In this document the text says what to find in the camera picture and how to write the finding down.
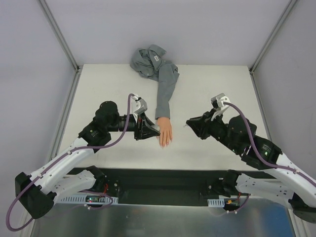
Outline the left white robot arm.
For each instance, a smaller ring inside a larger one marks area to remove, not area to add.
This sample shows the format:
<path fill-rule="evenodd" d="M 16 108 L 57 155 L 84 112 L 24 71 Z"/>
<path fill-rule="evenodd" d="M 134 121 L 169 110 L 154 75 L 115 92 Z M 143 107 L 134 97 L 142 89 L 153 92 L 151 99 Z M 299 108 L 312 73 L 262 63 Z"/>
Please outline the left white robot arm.
<path fill-rule="evenodd" d="M 113 101 L 103 102 L 95 116 L 73 143 L 42 168 L 27 175 L 21 172 L 15 177 L 15 194 L 33 219 L 47 214 L 56 202 L 74 193 L 92 190 L 101 192 L 106 184 L 105 175 L 95 166 L 84 169 L 78 175 L 65 178 L 77 164 L 113 146 L 111 132 L 133 132 L 135 140 L 160 135 L 160 128 L 147 118 L 147 103 L 138 98 L 128 103 L 127 114 L 120 116 Z"/>

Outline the clear nail polish bottle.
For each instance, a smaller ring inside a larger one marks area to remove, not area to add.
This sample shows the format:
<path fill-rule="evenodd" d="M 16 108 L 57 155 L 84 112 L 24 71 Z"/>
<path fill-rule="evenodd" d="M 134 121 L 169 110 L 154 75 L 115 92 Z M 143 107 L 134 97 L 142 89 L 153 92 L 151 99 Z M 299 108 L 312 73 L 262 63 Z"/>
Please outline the clear nail polish bottle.
<path fill-rule="evenodd" d="M 160 132 L 160 127 L 157 124 L 152 125 L 152 128 L 158 132 Z"/>

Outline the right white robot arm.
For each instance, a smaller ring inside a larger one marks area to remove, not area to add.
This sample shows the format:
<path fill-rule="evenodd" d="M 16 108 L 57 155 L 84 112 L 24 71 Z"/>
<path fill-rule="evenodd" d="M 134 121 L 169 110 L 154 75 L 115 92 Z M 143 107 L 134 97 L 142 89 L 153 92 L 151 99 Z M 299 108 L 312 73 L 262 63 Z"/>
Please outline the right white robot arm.
<path fill-rule="evenodd" d="M 186 121 L 195 135 L 205 140 L 213 137 L 248 166 L 263 171 L 277 182 L 251 178 L 245 173 L 228 170 L 221 183 L 224 195 L 236 192 L 259 196 L 292 210 L 294 215 L 316 222 L 316 181 L 296 166 L 270 140 L 257 136 L 256 125 L 244 116 L 236 116 L 228 123 L 222 116 L 213 118 L 214 110 Z"/>

